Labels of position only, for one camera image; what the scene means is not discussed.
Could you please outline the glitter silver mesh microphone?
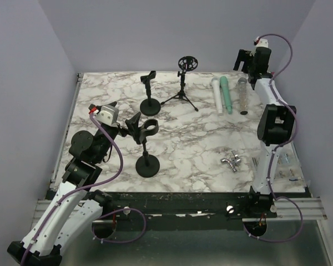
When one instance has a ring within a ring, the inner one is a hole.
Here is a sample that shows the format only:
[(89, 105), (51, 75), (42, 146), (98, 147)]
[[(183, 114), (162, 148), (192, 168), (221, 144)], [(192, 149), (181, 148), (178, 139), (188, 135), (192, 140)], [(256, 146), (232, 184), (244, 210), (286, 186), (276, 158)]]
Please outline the glitter silver mesh microphone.
[(248, 113), (248, 95), (247, 95), (247, 79), (240, 78), (238, 80), (238, 93), (239, 93), (239, 111), (241, 115)]

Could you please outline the black round base clip stand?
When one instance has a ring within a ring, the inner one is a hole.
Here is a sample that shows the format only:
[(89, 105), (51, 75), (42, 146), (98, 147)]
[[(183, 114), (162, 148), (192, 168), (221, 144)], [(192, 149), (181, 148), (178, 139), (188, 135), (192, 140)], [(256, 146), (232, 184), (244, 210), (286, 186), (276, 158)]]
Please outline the black round base clip stand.
[(157, 157), (150, 155), (147, 151), (147, 137), (155, 135), (159, 131), (159, 124), (156, 119), (148, 119), (139, 128), (139, 142), (143, 146), (143, 154), (138, 158), (135, 169), (138, 175), (144, 178), (155, 176), (160, 169), (160, 162)]

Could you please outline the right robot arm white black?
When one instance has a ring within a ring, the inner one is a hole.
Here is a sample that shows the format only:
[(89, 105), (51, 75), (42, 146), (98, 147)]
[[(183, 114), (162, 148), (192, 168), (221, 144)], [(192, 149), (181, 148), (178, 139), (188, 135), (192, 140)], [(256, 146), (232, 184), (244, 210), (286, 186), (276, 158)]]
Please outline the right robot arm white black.
[(275, 199), (273, 181), (282, 147), (291, 142), (296, 107), (288, 105), (278, 93), (274, 76), (268, 72), (271, 49), (257, 47), (255, 50), (238, 51), (234, 70), (248, 75), (248, 82), (258, 94), (264, 111), (260, 118), (257, 137), (260, 141), (260, 158), (253, 184), (244, 203), (245, 213), (257, 217), (264, 208), (270, 208)]

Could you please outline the black tripod shock mount stand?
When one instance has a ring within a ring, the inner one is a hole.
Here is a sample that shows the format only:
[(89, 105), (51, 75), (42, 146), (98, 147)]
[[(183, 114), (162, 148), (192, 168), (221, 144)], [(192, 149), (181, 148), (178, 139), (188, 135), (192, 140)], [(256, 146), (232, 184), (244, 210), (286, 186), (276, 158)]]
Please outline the black tripod shock mount stand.
[(191, 104), (191, 106), (194, 108), (195, 111), (199, 111), (199, 109), (188, 99), (185, 93), (185, 87), (186, 87), (185, 75), (187, 72), (193, 71), (198, 67), (198, 60), (190, 55), (184, 56), (178, 60), (178, 67), (180, 69), (177, 73), (177, 76), (180, 77), (180, 90), (176, 95), (172, 96), (166, 101), (162, 101), (160, 104), (164, 105), (170, 100), (179, 99), (187, 101), (188, 103)]

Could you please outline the white microphone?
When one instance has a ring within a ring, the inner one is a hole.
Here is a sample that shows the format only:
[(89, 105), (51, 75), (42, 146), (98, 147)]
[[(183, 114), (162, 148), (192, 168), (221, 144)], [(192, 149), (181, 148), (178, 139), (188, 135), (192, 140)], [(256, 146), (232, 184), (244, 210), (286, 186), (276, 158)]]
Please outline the white microphone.
[(214, 92), (215, 105), (216, 105), (217, 112), (219, 114), (222, 114), (223, 113), (223, 105), (222, 105), (221, 95), (220, 95), (219, 79), (218, 78), (212, 78), (211, 85), (212, 85), (213, 92)]

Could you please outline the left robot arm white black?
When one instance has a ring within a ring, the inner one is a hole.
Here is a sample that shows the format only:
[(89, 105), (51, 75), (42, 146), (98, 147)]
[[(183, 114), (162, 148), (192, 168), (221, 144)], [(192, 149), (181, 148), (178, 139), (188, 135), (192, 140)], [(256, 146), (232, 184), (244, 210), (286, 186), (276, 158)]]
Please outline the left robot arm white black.
[(74, 213), (78, 203), (97, 181), (103, 162), (110, 148), (115, 148), (120, 163), (122, 152), (115, 142), (120, 136), (132, 136), (139, 140), (139, 120), (141, 113), (136, 113), (125, 121), (122, 127), (117, 122), (119, 110), (116, 103), (89, 107), (89, 117), (98, 128), (95, 134), (87, 130), (76, 132), (70, 142), (69, 153), (73, 156), (65, 168), (65, 173), (49, 206), (21, 240), (13, 241), (7, 252), (19, 265), (60, 265), (68, 246), (95, 219), (105, 219), (111, 215), (112, 205), (109, 197), (96, 190)]

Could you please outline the mint green microphone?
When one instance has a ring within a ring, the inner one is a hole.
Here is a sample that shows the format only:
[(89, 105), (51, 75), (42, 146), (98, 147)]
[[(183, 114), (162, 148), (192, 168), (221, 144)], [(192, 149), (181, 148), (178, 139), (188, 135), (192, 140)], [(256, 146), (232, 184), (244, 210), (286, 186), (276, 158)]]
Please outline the mint green microphone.
[(226, 76), (221, 76), (220, 77), (220, 87), (223, 92), (223, 97), (224, 97), (224, 103), (225, 107), (227, 109), (228, 114), (233, 113), (233, 103), (230, 97), (230, 92), (229, 92), (229, 82)]

